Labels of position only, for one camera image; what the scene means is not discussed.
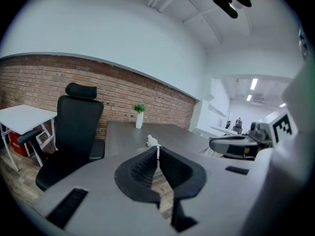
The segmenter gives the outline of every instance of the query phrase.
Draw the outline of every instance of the office room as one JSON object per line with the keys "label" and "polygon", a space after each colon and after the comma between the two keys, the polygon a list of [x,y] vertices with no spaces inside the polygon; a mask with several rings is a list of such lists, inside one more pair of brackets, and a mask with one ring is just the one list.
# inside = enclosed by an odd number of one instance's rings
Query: office room
{"label": "office room", "polygon": [[8,217],[42,235],[267,234],[315,160],[313,46],[297,12],[21,0],[0,42]]}

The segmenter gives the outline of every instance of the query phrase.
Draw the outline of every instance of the white ceiling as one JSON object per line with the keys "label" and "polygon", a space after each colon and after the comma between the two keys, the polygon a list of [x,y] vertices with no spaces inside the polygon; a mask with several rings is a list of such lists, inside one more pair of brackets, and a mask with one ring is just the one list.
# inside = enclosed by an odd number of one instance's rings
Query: white ceiling
{"label": "white ceiling", "polygon": [[[152,9],[159,9],[165,1],[160,0]],[[253,0],[251,8],[237,12],[238,18],[231,19],[212,0],[173,0],[162,13],[186,27],[205,48],[252,35],[297,37],[296,20],[281,0]]]}
{"label": "white ceiling", "polygon": [[287,82],[258,79],[255,89],[251,90],[252,79],[225,78],[223,82],[231,99],[246,101],[251,94],[251,104],[273,109],[283,104],[281,95],[288,86]]}

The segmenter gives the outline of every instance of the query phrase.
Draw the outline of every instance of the wooden floor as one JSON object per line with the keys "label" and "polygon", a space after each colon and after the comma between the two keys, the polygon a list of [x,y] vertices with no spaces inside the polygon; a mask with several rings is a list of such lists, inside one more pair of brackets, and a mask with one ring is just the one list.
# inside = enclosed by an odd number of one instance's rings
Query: wooden floor
{"label": "wooden floor", "polygon": [[[29,205],[33,205],[43,192],[36,186],[35,178],[40,169],[35,156],[23,157],[10,148],[14,162],[19,171],[17,172],[8,157],[6,150],[0,151],[0,174],[6,182],[11,194]],[[152,189],[161,196],[160,212],[170,222],[173,207],[173,190],[169,186],[163,174],[154,178]]]}

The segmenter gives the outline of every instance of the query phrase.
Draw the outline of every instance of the fluorescent light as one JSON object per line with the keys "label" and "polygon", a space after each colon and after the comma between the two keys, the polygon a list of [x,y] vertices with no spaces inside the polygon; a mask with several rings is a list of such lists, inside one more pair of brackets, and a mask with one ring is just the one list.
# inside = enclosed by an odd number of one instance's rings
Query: fluorescent light
{"label": "fluorescent light", "polygon": [[251,90],[254,90],[254,89],[255,89],[256,84],[257,84],[257,81],[258,81],[258,79],[253,79],[253,80],[252,80]]}

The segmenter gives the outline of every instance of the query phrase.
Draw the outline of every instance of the white desk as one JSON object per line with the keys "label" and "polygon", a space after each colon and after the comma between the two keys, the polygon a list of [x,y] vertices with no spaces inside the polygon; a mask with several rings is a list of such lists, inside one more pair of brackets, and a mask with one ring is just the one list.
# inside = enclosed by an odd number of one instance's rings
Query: white desk
{"label": "white desk", "polygon": [[[10,150],[8,149],[8,145],[6,144],[6,141],[5,141],[5,136],[12,131],[14,131],[20,135],[23,135],[26,132],[32,130],[33,128],[41,125],[43,132],[41,134],[39,134],[36,137],[36,139],[37,139],[40,147],[44,148],[52,139],[54,139],[54,142],[56,140],[55,127],[54,127],[54,118],[56,116],[57,116],[57,112],[48,111],[48,110],[44,110],[44,109],[40,109],[40,108],[35,108],[35,107],[27,106],[27,105],[20,105],[20,106],[0,110],[0,124],[3,124],[4,126],[7,127],[7,129],[9,129],[6,132],[4,132],[2,130],[2,125],[0,125],[2,140],[4,142],[6,151],[7,151],[8,155],[9,155],[9,157],[10,157],[10,159],[11,159],[11,161],[12,161],[12,163],[13,163],[13,165],[17,171],[19,171],[19,169],[13,161]],[[50,133],[48,132],[46,127],[43,125],[43,123],[48,121],[48,120],[51,121],[52,135],[50,135]],[[46,134],[48,137],[48,139],[46,141],[44,141],[43,143],[39,139],[39,136],[41,136],[42,134]],[[29,156],[30,152],[29,152],[26,144],[24,144],[24,145],[25,145],[26,151],[27,151],[28,156]],[[36,153],[35,150],[34,150],[34,152],[35,152],[35,155],[38,159],[40,166],[42,166],[43,164],[42,164],[38,154]]]}
{"label": "white desk", "polygon": [[233,131],[233,130],[230,130],[230,129],[221,128],[221,127],[213,127],[213,126],[210,126],[210,127],[215,129],[215,130],[218,130],[218,131],[224,132],[226,134],[229,134],[229,135],[237,135],[236,131]]}

